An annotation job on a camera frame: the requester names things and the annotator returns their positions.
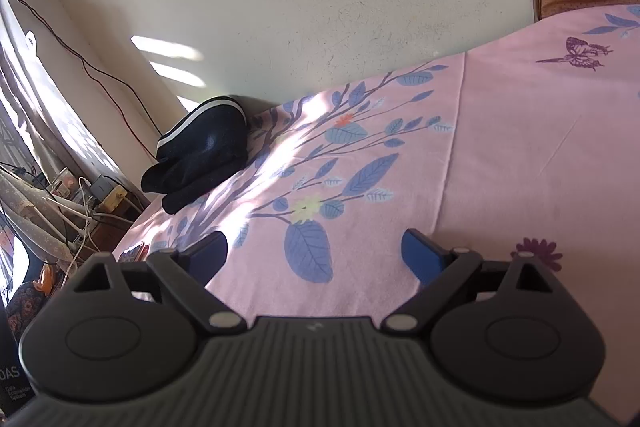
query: butterfly print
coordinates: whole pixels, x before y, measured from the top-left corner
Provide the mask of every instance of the butterfly print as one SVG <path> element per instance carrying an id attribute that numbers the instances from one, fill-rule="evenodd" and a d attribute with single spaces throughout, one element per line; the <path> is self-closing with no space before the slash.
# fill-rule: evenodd
<path id="1" fill-rule="evenodd" d="M 608 46 L 599 44 L 589 44 L 587 41 L 569 37 L 566 40 L 566 50 L 569 52 L 561 58 L 548 58 L 546 60 L 536 60 L 538 62 L 568 62 L 576 68 L 590 68 L 595 71 L 596 67 L 602 66 L 599 60 L 592 57 L 600 57 L 601 55 L 609 55 L 613 52 Z"/>

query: floral bedsheet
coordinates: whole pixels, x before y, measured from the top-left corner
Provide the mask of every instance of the floral bedsheet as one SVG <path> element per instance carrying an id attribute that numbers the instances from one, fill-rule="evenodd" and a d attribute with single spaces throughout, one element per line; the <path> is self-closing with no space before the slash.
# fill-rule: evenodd
<path id="1" fill-rule="evenodd" d="M 175 216 L 156 200 L 114 254 L 222 230 L 207 288 L 249 320 L 379 321 L 419 286 L 407 228 L 489 259 L 528 251 L 600 328 L 593 397 L 626 421 L 640 405 L 638 27 L 638 6 L 577 10 L 272 108 L 244 171 Z"/>

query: bed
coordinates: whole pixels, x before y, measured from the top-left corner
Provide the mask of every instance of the bed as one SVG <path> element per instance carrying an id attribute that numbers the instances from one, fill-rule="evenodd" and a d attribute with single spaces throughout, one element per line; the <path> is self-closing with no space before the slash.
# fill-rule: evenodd
<path id="1" fill-rule="evenodd" d="M 114 252 L 212 230 L 207 284 L 261 314 L 370 315 L 414 295 L 411 227 L 447 248 L 537 256 L 600 328 L 594 399 L 640 403 L 640 7 L 559 14 L 464 54 L 350 82 L 252 119 L 249 166 L 178 214 L 159 199 Z"/>

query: ribbed gray panel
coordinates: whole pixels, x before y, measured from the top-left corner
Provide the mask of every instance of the ribbed gray panel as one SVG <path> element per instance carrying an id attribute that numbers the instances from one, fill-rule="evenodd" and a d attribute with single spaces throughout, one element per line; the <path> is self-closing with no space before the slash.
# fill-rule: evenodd
<path id="1" fill-rule="evenodd" d="M 457 390 L 420 344 L 369 319 L 259 319 L 209 341 L 184 375 L 128 403 L 41 396 L 10 427 L 614 427 L 587 401 L 508 409 Z"/>

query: white stripe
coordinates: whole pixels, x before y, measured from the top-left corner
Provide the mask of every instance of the white stripe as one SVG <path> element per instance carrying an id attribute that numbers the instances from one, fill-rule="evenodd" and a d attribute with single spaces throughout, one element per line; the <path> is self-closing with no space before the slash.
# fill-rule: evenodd
<path id="1" fill-rule="evenodd" d="M 232 100 L 226 100 L 226 99 L 223 99 L 223 100 L 211 100 L 211 102 L 206 103 L 205 105 L 203 105 L 203 106 L 197 108 L 195 111 L 193 111 L 187 117 L 187 120 L 183 121 L 177 128 L 172 130 L 171 133 L 169 133 L 164 138 L 161 138 L 160 140 L 158 140 L 158 149 L 160 149 L 162 147 L 162 145 L 164 145 L 165 143 L 170 142 L 172 139 L 174 139 L 176 136 L 178 136 L 178 134 L 180 134 L 184 130 L 185 127 L 187 127 L 192 121 L 194 121 L 197 117 L 199 117 L 207 109 L 210 109 L 212 107 L 216 107 L 217 105 L 230 105 L 231 107 L 235 107 L 238 111 L 240 111 L 240 114 L 242 114 L 242 118 L 244 118 L 244 124 L 246 124 L 246 116 L 244 115 L 244 111 L 242 110 L 242 107 L 240 107 L 236 102 L 233 102 Z"/>

